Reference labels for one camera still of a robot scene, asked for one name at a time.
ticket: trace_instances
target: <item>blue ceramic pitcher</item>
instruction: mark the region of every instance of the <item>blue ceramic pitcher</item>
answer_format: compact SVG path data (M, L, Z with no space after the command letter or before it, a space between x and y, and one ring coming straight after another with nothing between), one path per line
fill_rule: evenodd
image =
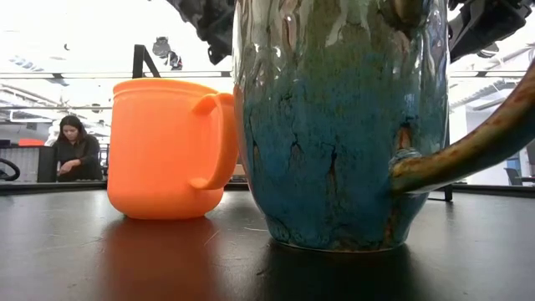
M237 0L240 151L279 242L332 252L402 244L428 192L535 138L535 68L445 149L445 0Z

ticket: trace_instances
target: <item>mug handle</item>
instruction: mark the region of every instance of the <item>mug handle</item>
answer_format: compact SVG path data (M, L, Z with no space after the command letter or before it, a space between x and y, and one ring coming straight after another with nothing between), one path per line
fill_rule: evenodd
M390 168L394 193L423 193L494 166L535 139L535 60L505 102L480 126L435 154L410 154L410 133Z
M228 93L208 94L203 96L191 108L194 115L209 115L214 109L220 116L219 150L216 166L207 177L195 177L189 180L196 189L214 190L223 188L232 177L238 158L236 119L234 118L234 96Z

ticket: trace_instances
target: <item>dark hair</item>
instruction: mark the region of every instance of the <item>dark hair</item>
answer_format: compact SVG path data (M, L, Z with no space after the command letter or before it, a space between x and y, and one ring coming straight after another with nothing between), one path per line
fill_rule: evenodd
M76 128L78 130L78 140L82 140L87 135L87 132L85 131L84 125L82 124L82 121L74 115L68 115L65 116L63 119L61 119L61 122L59 122L59 136L58 141L68 140L67 137L65 137L64 134L64 126L70 125Z

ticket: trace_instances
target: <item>orange mug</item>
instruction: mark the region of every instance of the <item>orange mug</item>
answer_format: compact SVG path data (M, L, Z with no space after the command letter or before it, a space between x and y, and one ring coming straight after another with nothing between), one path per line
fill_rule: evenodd
M222 199L237 157L231 94L172 79L114 87L108 197L126 216L203 216Z

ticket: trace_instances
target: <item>woman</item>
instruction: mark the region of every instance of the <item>woman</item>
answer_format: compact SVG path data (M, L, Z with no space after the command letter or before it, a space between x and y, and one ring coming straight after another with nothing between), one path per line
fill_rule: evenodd
M53 147L61 165L58 181L102 180L100 144L85 132L78 117L70 115L61 120Z

